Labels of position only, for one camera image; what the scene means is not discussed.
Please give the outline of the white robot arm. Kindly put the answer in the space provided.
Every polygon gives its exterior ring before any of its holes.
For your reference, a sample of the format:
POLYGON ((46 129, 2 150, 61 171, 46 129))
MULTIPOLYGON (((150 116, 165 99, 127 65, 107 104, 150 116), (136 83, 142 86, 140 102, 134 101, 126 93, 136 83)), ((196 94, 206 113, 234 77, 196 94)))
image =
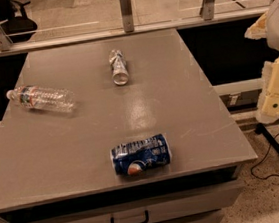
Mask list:
MULTIPOLYGON (((248 39, 265 38, 268 46, 279 52, 279 0, 253 23, 244 33, 248 39)), ((256 119, 271 124, 279 119, 279 56, 274 62, 266 61, 262 68, 262 92, 257 102, 256 119)))

